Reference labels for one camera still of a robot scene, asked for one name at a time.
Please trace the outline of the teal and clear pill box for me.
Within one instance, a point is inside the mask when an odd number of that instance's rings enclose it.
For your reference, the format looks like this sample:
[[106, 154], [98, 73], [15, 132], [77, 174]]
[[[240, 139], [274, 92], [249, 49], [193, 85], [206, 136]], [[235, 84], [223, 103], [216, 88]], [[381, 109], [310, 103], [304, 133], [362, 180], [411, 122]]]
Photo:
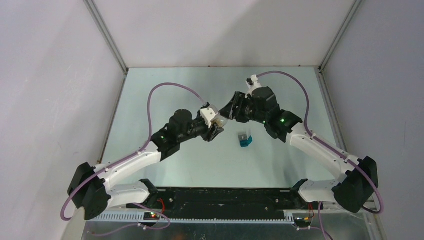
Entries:
[[247, 148], [253, 142], [251, 134], [247, 132], [240, 132], [237, 137], [241, 148]]

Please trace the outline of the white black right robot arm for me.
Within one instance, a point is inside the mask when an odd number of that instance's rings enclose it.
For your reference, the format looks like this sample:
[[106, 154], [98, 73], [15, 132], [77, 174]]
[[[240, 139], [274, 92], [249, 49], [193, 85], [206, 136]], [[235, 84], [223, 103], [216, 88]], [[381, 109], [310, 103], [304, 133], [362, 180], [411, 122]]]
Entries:
[[255, 121], [266, 132], [316, 159], [334, 177], [333, 180], [300, 180], [291, 194], [291, 204], [304, 209], [312, 202], [336, 203], [346, 211], [364, 209], [379, 186], [378, 168], [374, 159], [363, 159], [346, 153], [307, 130], [306, 122], [294, 113], [283, 110], [269, 87], [260, 87], [250, 94], [235, 92], [220, 110], [228, 120], [239, 123]]

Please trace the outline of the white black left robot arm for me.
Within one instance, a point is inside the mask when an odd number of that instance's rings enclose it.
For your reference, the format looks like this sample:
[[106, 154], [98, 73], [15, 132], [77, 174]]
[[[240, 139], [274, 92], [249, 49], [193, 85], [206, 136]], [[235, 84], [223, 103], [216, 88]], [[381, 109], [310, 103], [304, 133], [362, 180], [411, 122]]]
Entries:
[[198, 111], [192, 118], [190, 111], [177, 110], [168, 123], [153, 134], [147, 144], [136, 152], [108, 165], [78, 166], [67, 193], [77, 209], [84, 209], [84, 220], [92, 220], [106, 209], [132, 203], [153, 208], [158, 202], [156, 187], [147, 179], [131, 184], [122, 181], [136, 172], [169, 158], [181, 144], [201, 137], [211, 142], [224, 131], [227, 119], [211, 106]]

